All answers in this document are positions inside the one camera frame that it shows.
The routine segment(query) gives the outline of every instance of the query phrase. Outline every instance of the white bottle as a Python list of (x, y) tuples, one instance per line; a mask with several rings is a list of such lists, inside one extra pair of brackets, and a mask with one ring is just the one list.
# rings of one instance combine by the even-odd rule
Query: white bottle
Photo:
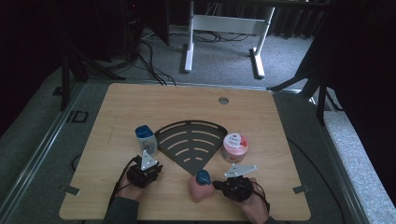
[(142, 152), (143, 150), (146, 150), (151, 157), (154, 157), (158, 152), (157, 139), (149, 126), (139, 126), (134, 130), (134, 132), (136, 133), (137, 143), (139, 144)]

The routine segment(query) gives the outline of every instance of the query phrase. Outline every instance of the dark semicircular plate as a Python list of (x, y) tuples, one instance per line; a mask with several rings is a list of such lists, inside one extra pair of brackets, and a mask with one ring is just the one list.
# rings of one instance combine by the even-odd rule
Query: dark semicircular plate
[(203, 120), (183, 120), (155, 133), (158, 149), (191, 175), (204, 169), (222, 145), (227, 130)]

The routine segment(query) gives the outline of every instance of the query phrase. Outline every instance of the blue cap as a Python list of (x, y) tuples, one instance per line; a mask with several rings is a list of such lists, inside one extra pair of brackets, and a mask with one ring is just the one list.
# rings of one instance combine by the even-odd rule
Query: blue cap
[(134, 132), (138, 138), (147, 138), (153, 135), (151, 129), (147, 125), (137, 127)]
[(195, 180), (197, 181), (198, 185), (210, 185), (212, 181), (210, 181), (210, 175), (206, 170), (198, 171)]

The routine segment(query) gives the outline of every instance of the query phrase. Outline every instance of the sleeve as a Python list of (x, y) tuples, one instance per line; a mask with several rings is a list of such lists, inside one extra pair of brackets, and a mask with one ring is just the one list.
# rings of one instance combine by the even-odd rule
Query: sleeve
[(275, 219), (270, 217), (264, 224), (279, 224), (279, 222), (277, 222)]
[(104, 224), (135, 224), (139, 202), (116, 197), (107, 210)]

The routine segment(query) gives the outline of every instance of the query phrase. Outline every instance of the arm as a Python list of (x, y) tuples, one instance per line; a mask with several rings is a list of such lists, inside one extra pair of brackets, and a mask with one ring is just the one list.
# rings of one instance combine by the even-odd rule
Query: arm
[[(256, 183), (256, 178), (250, 178), (250, 181)], [(253, 184), (253, 188), (254, 191), (256, 191), (263, 198), (265, 198), (264, 192), (259, 190), (256, 184)], [(241, 203), (232, 200), (232, 203), (235, 204), (239, 209), (241, 209), (247, 219), (253, 224), (277, 223), (273, 218), (269, 216), (267, 205), (262, 197), (260, 197), (256, 193), (252, 193), (247, 200)]]
[(144, 189), (136, 187), (126, 177), (126, 173), (117, 183), (117, 192), (109, 206), (104, 224), (135, 224), (139, 207), (139, 198)]

